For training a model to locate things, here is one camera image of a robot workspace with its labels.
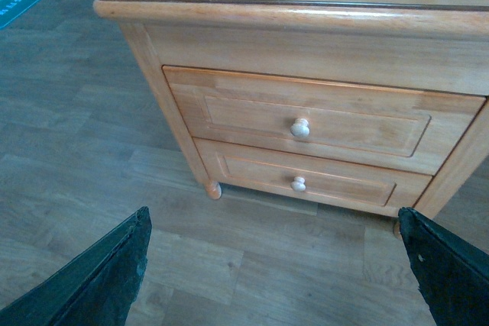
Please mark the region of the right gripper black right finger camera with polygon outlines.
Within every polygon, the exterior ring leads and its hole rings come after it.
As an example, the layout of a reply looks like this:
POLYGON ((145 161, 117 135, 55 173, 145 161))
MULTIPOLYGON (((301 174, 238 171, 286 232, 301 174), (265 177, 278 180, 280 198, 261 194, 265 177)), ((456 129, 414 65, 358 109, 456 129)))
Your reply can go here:
POLYGON ((413 208, 398 212, 400 234, 437 325, 488 324, 488 255, 413 208))

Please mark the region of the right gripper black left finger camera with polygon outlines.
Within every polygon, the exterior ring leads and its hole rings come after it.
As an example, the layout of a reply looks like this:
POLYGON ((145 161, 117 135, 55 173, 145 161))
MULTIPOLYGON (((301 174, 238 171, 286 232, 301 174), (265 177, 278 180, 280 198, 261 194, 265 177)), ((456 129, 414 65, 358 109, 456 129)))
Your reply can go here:
POLYGON ((147 269, 148 207, 1 310, 3 325, 123 325, 147 269))

